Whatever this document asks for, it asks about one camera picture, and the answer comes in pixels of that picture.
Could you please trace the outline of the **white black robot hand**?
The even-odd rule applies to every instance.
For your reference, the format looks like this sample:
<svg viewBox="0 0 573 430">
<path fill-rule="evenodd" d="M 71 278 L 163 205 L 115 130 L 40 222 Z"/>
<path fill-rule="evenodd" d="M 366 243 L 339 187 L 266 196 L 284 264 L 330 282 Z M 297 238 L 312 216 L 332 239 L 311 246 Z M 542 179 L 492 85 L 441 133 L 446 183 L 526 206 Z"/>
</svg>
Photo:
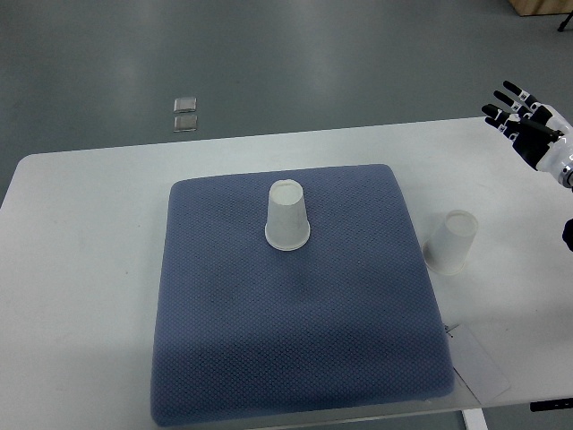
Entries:
<svg viewBox="0 0 573 430">
<path fill-rule="evenodd" d="M 530 168 L 559 182 L 562 168 L 572 165 L 572 124 L 515 83 L 505 81 L 503 87 L 493 95 L 507 107 L 483 106 L 485 123 L 503 134 Z"/>
</svg>

